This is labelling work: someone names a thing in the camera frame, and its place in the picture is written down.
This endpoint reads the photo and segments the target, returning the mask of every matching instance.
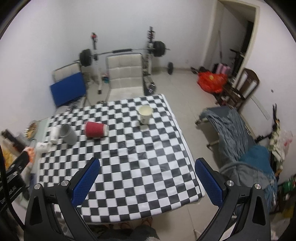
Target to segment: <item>blue cushion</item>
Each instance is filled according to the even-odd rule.
[[[240,161],[261,170],[265,174],[273,173],[269,163],[269,151],[264,146],[253,146],[241,157]]]
[[[221,207],[223,204],[222,189],[216,183],[211,173],[199,159],[195,161],[194,169],[212,204]]]
[[[85,172],[83,177],[80,179],[80,181],[77,183],[77,185],[73,189],[71,200],[74,207],[82,205],[87,194],[89,193],[89,190],[91,189],[91,186],[94,184],[99,174],[100,168],[101,165],[99,159],[96,158],[90,165],[88,170]]]
[[[73,74],[50,86],[55,105],[61,106],[86,94],[82,73]]]

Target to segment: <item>checkered tablecloth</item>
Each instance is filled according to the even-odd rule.
[[[150,105],[149,125],[140,125],[137,109]],[[109,136],[88,139],[86,121],[109,126]],[[193,171],[193,159],[163,95],[137,97],[74,109],[52,116],[50,129],[69,123],[78,142],[59,139],[43,154],[38,175],[43,186],[70,180],[92,157],[101,169],[86,200],[77,209],[88,223],[129,221],[176,209],[202,197],[203,187]],[[62,217],[55,205],[58,217]]]

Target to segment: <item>blue gripper pad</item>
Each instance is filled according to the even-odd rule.
[[[206,166],[197,159],[195,161],[195,173],[207,192],[212,204],[221,207],[223,204],[222,189],[219,187]]]
[[[95,158],[77,185],[73,188],[71,202],[74,207],[82,205],[87,194],[89,193],[89,190],[91,189],[91,186],[99,174],[100,167],[99,159]]]

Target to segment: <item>coffee cup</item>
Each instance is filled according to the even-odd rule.
[[[59,135],[63,140],[73,146],[77,142],[77,135],[69,124],[62,124]]]
[[[86,137],[106,137],[108,136],[109,127],[105,124],[88,121],[85,124],[84,133]]]
[[[140,115],[140,122],[144,125],[149,124],[149,120],[152,117],[153,109],[149,105],[142,105],[138,113]]]
[[[36,144],[36,151],[39,152],[40,154],[42,153],[46,153],[46,152],[49,152],[50,151],[50,148],[51,148],[51,143],[47,143],[47,142],[38,142]]]
[[[58,139],[59,139],[59,127],[52,126],[50,130],[50,142],[52,144],[57,144]]]

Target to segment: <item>red paper cup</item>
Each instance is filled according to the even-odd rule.
[[[106,137],[108,136],[109,128],[107,125],[88,121],[85,125],[84,133],[86,137]]]

